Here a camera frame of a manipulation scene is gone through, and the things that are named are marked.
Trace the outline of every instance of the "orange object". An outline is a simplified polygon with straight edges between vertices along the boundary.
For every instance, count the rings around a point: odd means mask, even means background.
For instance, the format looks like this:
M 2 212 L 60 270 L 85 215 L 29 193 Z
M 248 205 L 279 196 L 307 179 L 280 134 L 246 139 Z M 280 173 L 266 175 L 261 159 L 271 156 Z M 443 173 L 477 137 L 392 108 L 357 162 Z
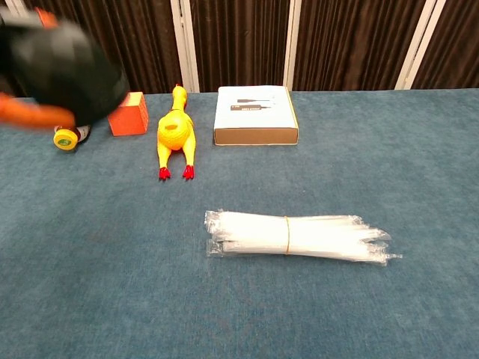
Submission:
M 108 116 L 113 136 L 143 135 L 148 129 L 148 111 L 142 92 L 130 92 Z
M 0 93 L 1 122 L 32 129 L 52 129 L 57 125 L 75 126 L 75 117 L 64 108 L 33 105 Z
M 38 16 L 40 17 L 40 21 L 42 22 L 42 25 L 44 28 L 55 28 L 57 27 L 57 19 L 55 18 L 55 15 L 52 13 L 49 13 L 48 11 L 42 10 L 38 7 L 35 8 L 35 11 L 37 11 Z

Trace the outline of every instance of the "blurry object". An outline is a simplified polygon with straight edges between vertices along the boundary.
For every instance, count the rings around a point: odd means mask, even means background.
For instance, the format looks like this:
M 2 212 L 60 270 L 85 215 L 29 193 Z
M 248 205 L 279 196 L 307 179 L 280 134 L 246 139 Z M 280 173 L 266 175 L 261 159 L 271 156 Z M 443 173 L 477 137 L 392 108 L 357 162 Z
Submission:
M 127 94 L 125 75 L 93 38 L 41 10 L 18 14 L 0 7 L 0 48 L 1 70 L 38 104 L 25 106 L 2 97 L 0 117 L 8 123 L 90 125 L 112 113 Z M 48 116 L 41 114 L 45 109 Z

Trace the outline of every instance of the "black object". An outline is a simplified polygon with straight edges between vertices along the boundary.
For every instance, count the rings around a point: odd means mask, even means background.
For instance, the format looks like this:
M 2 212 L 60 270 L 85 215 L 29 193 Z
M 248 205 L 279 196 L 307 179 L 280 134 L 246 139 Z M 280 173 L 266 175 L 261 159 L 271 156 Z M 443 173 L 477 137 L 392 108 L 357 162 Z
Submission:
M 28 96 L 73 112 L 77 126 L 103 119 L 123 102 L 129 91 L 125 74 L 79 26 L 63 21 L 43 28 L 37 16 L 28 24 L 0 15 L 3 70 Z

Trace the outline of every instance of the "cardboard box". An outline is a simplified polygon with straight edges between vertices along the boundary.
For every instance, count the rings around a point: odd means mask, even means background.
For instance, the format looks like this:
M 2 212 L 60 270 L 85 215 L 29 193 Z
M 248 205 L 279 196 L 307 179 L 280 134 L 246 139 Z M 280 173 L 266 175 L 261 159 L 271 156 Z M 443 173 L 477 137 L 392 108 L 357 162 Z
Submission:
M 284 86 L 225 86 L 218 90 L 215 144 L 294 145 L 299 128 Z

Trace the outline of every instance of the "rubber band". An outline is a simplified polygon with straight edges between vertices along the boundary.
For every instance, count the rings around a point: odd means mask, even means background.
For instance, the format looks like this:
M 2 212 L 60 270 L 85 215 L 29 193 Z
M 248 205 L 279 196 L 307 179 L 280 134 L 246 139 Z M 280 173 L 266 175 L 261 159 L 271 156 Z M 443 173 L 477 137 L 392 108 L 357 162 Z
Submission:
M 287 247 L 286 247 L 286 255 L 290 253 L 290 219 L 287 216 L 284 216 L 286 219 L 286 224 L 287 224 Z

